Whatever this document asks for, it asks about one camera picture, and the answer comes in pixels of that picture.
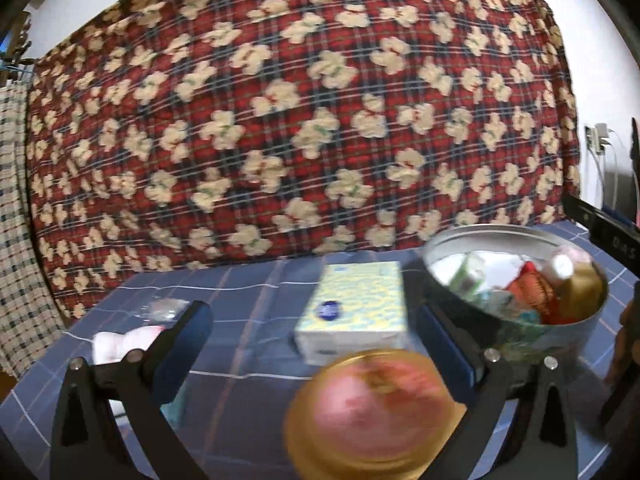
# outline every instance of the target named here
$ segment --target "metal screw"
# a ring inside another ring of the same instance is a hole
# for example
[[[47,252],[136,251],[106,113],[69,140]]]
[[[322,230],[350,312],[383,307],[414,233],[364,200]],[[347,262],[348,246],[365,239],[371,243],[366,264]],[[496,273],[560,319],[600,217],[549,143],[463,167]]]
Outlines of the metal screw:
[[[487,348],[484,351],[484,358],[487,361],[491,361],[492,363],[497,363],[500,360],[500,352],[498,352],[495,348]]]
[[[545,357],[545,366],[549,368],[549,370],[555,370],[558,368],[558,359],[555,357],[551,357],[550,355]]]
[[[80,368],[82,368],[82,366],[84,366],[84,359],[82,359],[81,357],[76,357],[69,363],[69,368],[71,370],[79,370]]]
[[[127,353],[127,355],[125,356],[125,359],[129,363],[139,363],[140,361],[142,361],[144,355],[145,352],[143,350],[141,350],[140,348],[136,348],[135,350],[129,351],[129,353]]]

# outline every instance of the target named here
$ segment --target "floral blanket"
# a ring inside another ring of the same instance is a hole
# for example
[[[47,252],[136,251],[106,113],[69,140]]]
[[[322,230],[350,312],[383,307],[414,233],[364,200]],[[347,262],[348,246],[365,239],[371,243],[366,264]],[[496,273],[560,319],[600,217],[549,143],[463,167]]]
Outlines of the floral blanket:
[[[134,272],[552,222],[578,186],[542,0],[122,0],[30,104],[34,228],[76,317]]]

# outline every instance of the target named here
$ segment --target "pink label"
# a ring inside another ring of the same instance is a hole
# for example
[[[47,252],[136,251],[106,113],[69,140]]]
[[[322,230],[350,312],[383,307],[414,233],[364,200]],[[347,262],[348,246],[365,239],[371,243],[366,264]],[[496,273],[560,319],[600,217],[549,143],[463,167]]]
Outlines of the pink label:
[[[318,392],[315,422],[335,449],[361,458],[411,450],[447,421],[439,377],[397,358],[345,366]]]

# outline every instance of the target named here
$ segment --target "round tin can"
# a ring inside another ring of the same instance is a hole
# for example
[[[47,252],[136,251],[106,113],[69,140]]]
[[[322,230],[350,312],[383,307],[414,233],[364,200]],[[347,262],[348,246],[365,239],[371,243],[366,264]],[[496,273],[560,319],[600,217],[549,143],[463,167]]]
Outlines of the round tin can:
[[[521,254],[533,260],[548,260],[559,246],[579,249],[553,233],[520,226],[476,224],[439,232],[423,249],[427,270],[424,287],[426,304],[439,306],[457,327],[468,331],[481,348],[498,349],[509,360],[533,363],[553,354],[568,364],[575,363],[598,322],[602,308],[585,320],[564,325],[505,320],[462,300],[430,271],[437,261],[452,254],[493,251]],[[604,305],[609,293],[606,275],[596,263],[593,265],[603,279],[600,303]]]
[[[428,357],[371,350],[337,360],[300,389],[284,438],[304,480],[415,480],[465,410]]]

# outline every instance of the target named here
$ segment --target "power outlet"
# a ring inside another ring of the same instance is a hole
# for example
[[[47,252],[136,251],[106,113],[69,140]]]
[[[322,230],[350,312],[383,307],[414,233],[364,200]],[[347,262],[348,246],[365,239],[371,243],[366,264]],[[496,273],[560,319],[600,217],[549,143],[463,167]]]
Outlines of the power outlet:
[[[587,140],[587,149],[596,155],[604,153],[604,147],[609,145],[609,132],[606,123],[597,123],[593,128],[584,127],[584,137]]]

